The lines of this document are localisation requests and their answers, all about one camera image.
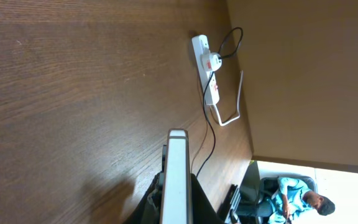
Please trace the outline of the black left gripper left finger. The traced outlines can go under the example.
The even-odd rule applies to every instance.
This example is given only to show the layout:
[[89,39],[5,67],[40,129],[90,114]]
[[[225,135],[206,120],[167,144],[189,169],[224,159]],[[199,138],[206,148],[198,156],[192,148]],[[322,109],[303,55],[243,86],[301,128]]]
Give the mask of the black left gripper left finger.
[[155,175],[152,183],[141,198],[135,210],[123,224],[159,224],[162,207],[164,173]]

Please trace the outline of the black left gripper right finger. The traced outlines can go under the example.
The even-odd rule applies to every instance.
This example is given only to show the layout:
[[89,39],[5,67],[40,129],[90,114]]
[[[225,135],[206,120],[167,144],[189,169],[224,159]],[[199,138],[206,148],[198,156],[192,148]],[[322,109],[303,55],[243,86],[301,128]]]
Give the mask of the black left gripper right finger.
[[215,212],[194,174],[191,174],[191,200],[194,224],[224,223]]

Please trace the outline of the black smartphone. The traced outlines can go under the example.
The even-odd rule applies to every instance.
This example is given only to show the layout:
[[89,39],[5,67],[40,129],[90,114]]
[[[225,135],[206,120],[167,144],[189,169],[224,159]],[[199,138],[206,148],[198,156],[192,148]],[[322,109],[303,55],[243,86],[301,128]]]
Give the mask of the black smartphone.
[[188,133],[170,129],[163,146],[161,224],[192,224]]

